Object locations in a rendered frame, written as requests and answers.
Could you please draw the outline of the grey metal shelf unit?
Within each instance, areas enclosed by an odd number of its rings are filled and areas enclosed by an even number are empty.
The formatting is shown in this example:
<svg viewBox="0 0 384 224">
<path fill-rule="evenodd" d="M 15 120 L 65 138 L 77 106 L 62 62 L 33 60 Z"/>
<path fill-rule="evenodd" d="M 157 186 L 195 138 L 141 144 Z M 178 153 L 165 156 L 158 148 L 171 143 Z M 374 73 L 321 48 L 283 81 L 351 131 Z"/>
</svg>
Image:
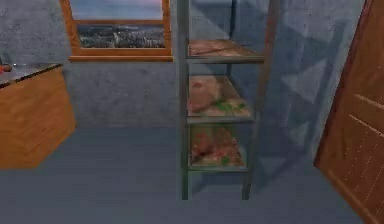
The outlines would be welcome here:
<svg viewBox="0 0 384 224">
<path fill-rule="evenodd" d="M 190 156 L 190 129 L 193 125 L 212 124 L 212 123 L 240 123 L 250 122 L 252 124 L 252 135 L 249 143 L 248 152 L 245 155 L 246 165 L 238 170 L 245 174 L 242 186 L 242 198 L 247 200 L 250 196 L 252 178 L 254 172 L 254 157 L 257 152 L 257 142 L 259 138 L 260 122 L 263 116 L 265 105 L 265 96 L 267 84 L 269 80 L 271 63 L 274 50 L 274 42 L 280 14 L 280 1 L 269 0 L 264 49 L 261 53 L 253 52 L 247 56 L 245 48 L 228 39 L 227 45 L 231 45 L 237 52 L 228 56 L 209 56 L 207 54 L 193 54 L 190 51 L 190 0 L 176 0 L 177 14 L 177 97 L 179 106 L 179 149 L 180 149 L 180 164 L 181 164 L 181 198 L 186 200 L 189 197 L 189 174 L 191 172 L 204 172 L 204 167 L 194 168 L 191 165 Z M 189 66 L 191 64 L 225 64 L 228 69 L 231 69 L 234 64 L 258 64 L 260 66 L 260 74 L 258 75 L 256 96 L 251 110 L 251 115 L 248 117 L 236 117 L 234 115 L 224 116 L 222 118 L 193 118 L 189 115 Z"/>
</svg>

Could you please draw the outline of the wooden framed window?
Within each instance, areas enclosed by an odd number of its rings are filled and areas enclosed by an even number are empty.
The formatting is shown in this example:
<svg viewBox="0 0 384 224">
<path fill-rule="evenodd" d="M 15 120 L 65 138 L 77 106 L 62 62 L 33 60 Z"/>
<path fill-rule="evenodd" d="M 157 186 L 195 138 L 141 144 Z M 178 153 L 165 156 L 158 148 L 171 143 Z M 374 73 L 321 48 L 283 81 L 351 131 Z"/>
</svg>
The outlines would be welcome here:
<svg viewBox="0 0 384 224">
<path fill-rule="evenodd" d="M 171 62 L 170 0 L 59 0 L 71 62 Z"/>
</svg>

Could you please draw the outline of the wooden cabinet with dark top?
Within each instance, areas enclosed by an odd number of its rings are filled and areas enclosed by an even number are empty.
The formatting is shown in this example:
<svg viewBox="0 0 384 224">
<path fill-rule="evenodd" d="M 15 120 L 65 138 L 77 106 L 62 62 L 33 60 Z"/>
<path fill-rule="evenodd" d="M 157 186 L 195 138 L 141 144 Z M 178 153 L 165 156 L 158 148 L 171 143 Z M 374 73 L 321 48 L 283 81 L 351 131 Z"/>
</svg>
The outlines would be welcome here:
<svg viewBox="0 0 384 224">
<path fill-rule="evenodd" d="M 61 64 L 0 73 L 0 169 L 35 168 L 76 127 Z"/>
</svg>

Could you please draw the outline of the brown wooden room door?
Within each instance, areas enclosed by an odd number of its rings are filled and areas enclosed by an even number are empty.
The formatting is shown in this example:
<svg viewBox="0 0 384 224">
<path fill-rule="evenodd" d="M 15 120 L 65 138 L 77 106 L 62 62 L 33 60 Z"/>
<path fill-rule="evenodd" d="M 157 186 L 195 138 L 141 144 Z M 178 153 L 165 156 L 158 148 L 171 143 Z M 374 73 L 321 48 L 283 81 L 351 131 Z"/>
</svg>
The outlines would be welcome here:
<svg viewBox="0 0 384 224">
<path fill-rule="evenodd" d="M 363 224 L 384 224 L 384 0 L 365 0 L 314 166 Z"/>
</svg>

